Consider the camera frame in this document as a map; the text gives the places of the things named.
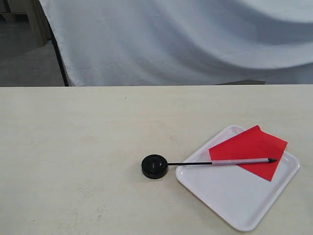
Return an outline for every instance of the white backdrop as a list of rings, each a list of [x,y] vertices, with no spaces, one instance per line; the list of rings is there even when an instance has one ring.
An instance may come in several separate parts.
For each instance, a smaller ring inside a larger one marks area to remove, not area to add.
[[[71,83],[313,83],[313,0],[40,0]]]

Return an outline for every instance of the red square sheet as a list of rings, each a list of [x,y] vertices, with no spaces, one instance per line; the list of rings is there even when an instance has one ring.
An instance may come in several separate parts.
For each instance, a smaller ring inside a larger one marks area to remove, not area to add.
[[[273,163],[240,164],[242,168],[271,181],[287,142],[263,132],[259,126],[246,130],[209,149],[211,160],[275,158]]]

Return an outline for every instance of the pencil tip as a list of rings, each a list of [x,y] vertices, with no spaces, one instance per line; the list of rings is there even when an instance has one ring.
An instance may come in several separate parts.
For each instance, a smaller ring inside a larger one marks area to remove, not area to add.
[[[275,162],[275,161],[277,161],[277,159],[274,159],[274,158],[269,158],[269,159],[268,159],[268,162],[269,162],[269,163],[273,163],[273,162]]]

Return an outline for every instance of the gray floor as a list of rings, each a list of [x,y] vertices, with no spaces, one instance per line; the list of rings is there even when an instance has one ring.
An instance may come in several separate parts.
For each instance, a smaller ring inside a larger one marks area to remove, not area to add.
[[[0,87],[64,86],[51,42],[36,45],[27,19],[0,16]]]

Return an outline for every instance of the white tray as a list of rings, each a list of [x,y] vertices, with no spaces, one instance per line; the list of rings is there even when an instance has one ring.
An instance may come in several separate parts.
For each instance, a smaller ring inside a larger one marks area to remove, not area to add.
[[[184,162],[206,162],[208,149],[245,131],[229,126]],[[299,161],[284,152],[271,182],[237,166],[179,166],[176,177],[228,224],[240,231],[250,231],[299,169]]]

